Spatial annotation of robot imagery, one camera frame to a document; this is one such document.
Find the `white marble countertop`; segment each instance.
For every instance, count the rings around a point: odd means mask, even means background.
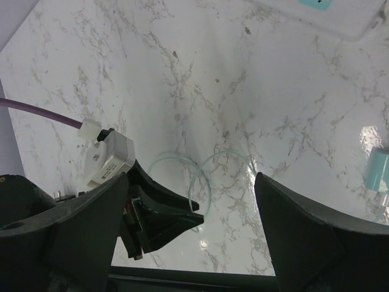
[[[244,0],[41,0],[0,53],[8,98],[115,127],[145,169],[166,151],[201,163],[234,149],[366,219],[378,200],[363,188],[367,156],[388,142],[388,73],[388,29],[349,43]],[[26,176],[48,193],[82,189],[76,131],[10,113]],[[119,241],[113,264],[273,274],[247,167],[222,156],[206,171],[212,206],[200,233],[138,262]],[[181,164],[152,176],[185,194]],[[201,184],[195,193],[204,210]]]

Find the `black plastic jaw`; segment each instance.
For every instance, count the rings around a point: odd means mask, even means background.
[[[126,174],[129,188],[120,236],[128,257],[142,258],[183,232],[203,224],[202,215],[191,212],[188,199],[153,181],[136,161]],[[199,204],[192,201],[193,210]]]

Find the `teal label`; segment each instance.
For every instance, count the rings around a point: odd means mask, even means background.
[[[299,3],[311,6],[312,8],[325,11],[331,5],[332,0],[298,0]]]

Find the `black mechanical part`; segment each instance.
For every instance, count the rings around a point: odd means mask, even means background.
[[[153,181],[136,161],[127,173],[128,201],[120,236],[128,257],[142,258],[183,232],[203,224],[202,215],[190,211],[188,199]],[[192,201],[194,210],[199,204]]]
[[[388,226],[331,209],[262,173],[255,193],[281,292],[388,291]]]
[[[15,186],[12,194],[23,190]],[[122,174],[1,230],[0,290],[47,291],[54,271],[88,291],[104,291],[127,190]]]
[[[20,175],[0,175],[0,229],[55,207],[54,199]]]
[[[115,131],[115,129],[110,128],[109,130],[101,130],[100,134],[97,136],[97,142],[104,141],[105,138],[110,134],[110,132]]]
[[[256,291],[279,292],[274,276],[200,273],[112,266],[111,287],[117,292]]]

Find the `white connector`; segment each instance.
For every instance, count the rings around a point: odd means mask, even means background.
[[[92,119],[84,119],[81,128],[78,130],[78,135],[87,141],[96,141],[98,134],[102,130],[102,125]]]
[[[135,161],[134,142],[111,131],[86,151],[83,181],[90,188],[97,187],[116,174],[128,172]]]

